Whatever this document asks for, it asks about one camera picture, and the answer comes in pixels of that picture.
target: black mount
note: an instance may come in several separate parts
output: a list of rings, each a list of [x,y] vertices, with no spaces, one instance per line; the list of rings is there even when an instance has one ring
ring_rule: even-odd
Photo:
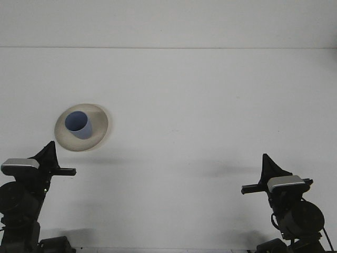
[[[258,184],[242,186],[242,194],[262,191],[267,193],[269,205],[273,209],[272,223],[281,232],[283,239],[291,241],[289,246],[280,239],[265,242],[257,246],[256,253],[326,252],[319,242],[322,237],[319,231],[323,229],[324,216],[317,206],[302,198],[303,193],[310,189],[313,180],[298,177],[299,180],[293,180],[296,177],[282,170],[267,154],[263,154],[262,173]],[[278,178],[278,184],[273,185],[272,182],[276,182],[275,178]]]
[[[0,187],[0,212],[4,215],[1,223],[5,225],[0,253],[74,253],[66,237],[38,243],[37,219],[52,176],[74,176],[76,169],[60,168],[54,141],[34,157],[9,160],[1,170],[7,176],[14,176],[15,181]]]

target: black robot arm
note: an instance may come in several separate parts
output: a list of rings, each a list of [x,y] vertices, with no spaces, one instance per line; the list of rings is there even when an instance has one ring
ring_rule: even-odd
[[[0,187],[0,212],[4,235],[0,253],[37,252],[40,225],[37,222],[51,178],[74,176],[76,169],[58,165],[55,142],[51,141],[37,155],[27,159],[8,159],[1,166],[15,181]]]
[[[301,179],[282,170],[267,154],[262,157],[262,173],[258,184],[243,186],[242,194],[266,192],[270,207],[273,209],[277,224],[276,229],[283,239],[291,240],[286,246],[275,239],[257,246],[257,253],[323,253],[319,242],[320,230],[324,227],[324,216],[314,204],[304,201],[303,193],[310,189],[312,179]]]

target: beige plate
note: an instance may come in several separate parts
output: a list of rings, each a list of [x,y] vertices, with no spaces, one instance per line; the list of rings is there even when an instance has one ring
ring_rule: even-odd
[[[65,127],[65,118],[74,111],[85,112],[91,122],[93,135],[86,140],[77,138]],[[58,143],[71,151],[84,151],[93,148],[104,138],[108,129],[108,118],[105,112],[93,104],[78,104],[66,110],[55,125],[55,137]]]

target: white wall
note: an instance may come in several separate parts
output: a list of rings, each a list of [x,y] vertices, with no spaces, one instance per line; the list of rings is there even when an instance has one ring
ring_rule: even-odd
[[[337,47],[337,1],[1,0],[0,46]]]
[[[337,50],[304,49],[336,48],[336,12],[314,0],[0,1],[0,161],[36,154],[72,105],[113,118],[99,149],[57,146],[78,173],[53,178],[41,237],[254,248],[280,237],[266,195],[240,193],[267,152],[314,179],[304,196],[336,238]]]

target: blue cup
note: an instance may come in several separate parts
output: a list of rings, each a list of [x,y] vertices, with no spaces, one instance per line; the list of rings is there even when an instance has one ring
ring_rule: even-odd
[[[93,134],[91,122],[82,111],[70,113],[65,119],[65,127],[76,137],[85,140]]]

